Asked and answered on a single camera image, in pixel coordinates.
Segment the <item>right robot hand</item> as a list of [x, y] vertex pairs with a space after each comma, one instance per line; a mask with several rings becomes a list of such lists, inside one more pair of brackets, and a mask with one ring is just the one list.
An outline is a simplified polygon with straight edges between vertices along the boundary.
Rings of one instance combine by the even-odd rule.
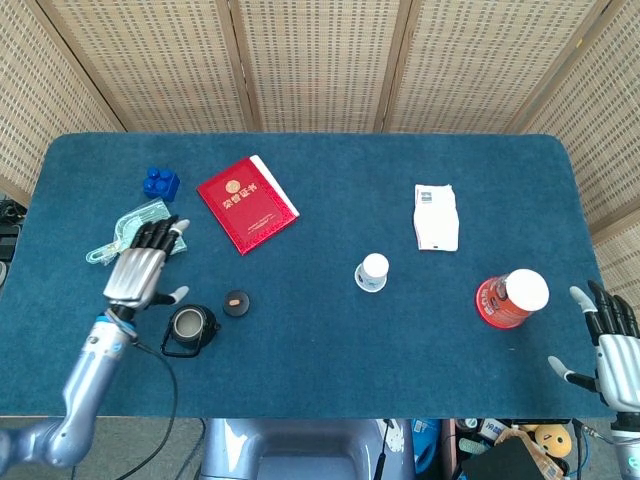
[[607, 292], [599, 283], [588, 282], [590, 294], [572, 286], [569, 293], [580, 307], [594, 347], [593, 377], [567, 368], [550, 356], [552, 370], [565, 382], [597, 393], [611, 410], [624, 414], [639, 412], [639, 325], [631, 305], [619, 295]]

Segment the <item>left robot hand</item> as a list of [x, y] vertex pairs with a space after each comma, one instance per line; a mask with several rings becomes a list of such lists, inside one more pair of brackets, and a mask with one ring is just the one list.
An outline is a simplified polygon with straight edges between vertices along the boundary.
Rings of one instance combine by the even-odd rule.
[[188, 286], [162, 294], [157, 292], [157, 285], [176, 242], [189, 226], [188, 219], [173, 215], [139, 227], [129, 247], [120, 254], [103, 291], [110, 310], [121, 318], [131, 318], [149, 305], [174, 305], [186, 297]]

